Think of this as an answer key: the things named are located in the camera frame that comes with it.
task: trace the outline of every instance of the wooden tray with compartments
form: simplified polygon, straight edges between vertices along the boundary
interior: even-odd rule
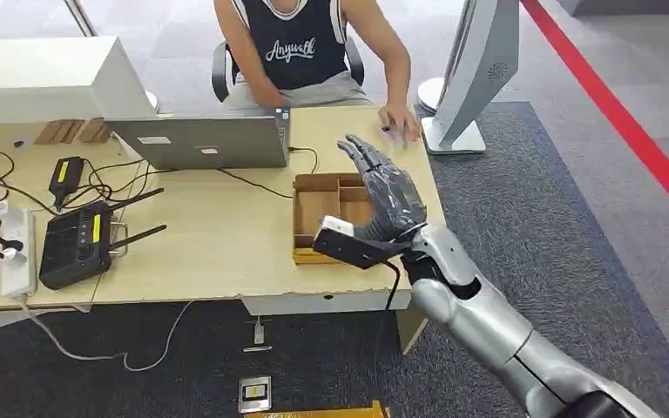
[[[300,174],[294,180],[294,262],[333,264],[339,261],[312,248],[325,215],[361,225],[373,216],[360,174]]]

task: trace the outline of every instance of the laptop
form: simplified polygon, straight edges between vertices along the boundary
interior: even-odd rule
[[[288,164],[288,108],[106,120],[158,170],[278,168]]]

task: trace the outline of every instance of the yellow box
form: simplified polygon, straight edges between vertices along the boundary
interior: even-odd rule
[[[246,418],[389,418],[388,411],[383,413],[381,403],[373,401],[371,408],[332,409],[309,412],[268,412],[247,414]]]
[[[312,248],[325,215],[360,225],[373,216],[360,174],[300,174],[294,180],[294,262],[333,264],[339,261]]]

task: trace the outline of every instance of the white cable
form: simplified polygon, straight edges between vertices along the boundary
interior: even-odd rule
[[[62,344],[60,344],[60,341],[57,340],[55,337],[55,334],[52,333],[52,331],[42,322],[28,307],[26,304],[26,295],[22,295],[23,297],[18,299],[19,306],[22,307],[22,310],[29,316],[29,318],[32,320],[32,322],[36,323],[39,325],[40,328],[42,328],[46,333],[47,336],[50,337],[52,342],[55,343],[55,347],[57,347],[58,350],[60,350],[60,353],[65,354],[66,356],[74,359],[74,360],[81,360],[81,361],[98,361],[98,360],[114,360],[117,357],[123,357],[122,362],[124,363],[124,366],[127,370],[130,372],[144,372],[146,370],[150,370],[151,368],[157,366],[160,364],[162,360],[165,359],[165,357],[168,355],[168,349],[170,348],[171,345],[171,339],[173,332],[175,332],[175,327],[178,325],[180,319],[183,317],[183,314],[186,312],[186,309],[188,309],[189,306],[193,303],[193,300],[190,300],[188,303],[186,303],[185,306],[183,306],[183,309],[180,310],[180,313],[178,314],[178,317],[176,317],[175,322],[173,322],[173,325],[171,327],[171,331],[168,333],[168,338],[166,340],[166,350],[163,352],[163,355],[160,356],[160,358],[155,361],[153,364],[145,367],[130,367],[129,364],[127,364],[127,359],[129,358],[129,353],[117,353],[114,355],[97,355],[97,356],[83,356],[83,355],[77,355],[70,353],[68,350],[66,350]]]

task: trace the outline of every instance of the sticker on laptop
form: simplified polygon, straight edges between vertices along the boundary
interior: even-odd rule
[[[138,137],[137,140],[145,145],[170,144],[168,137]]]
[[[206,155],[214,155],[214,154],[219,154],[219,147],[218,146],[194,146],[197,150],[201,151],[202,154]]]

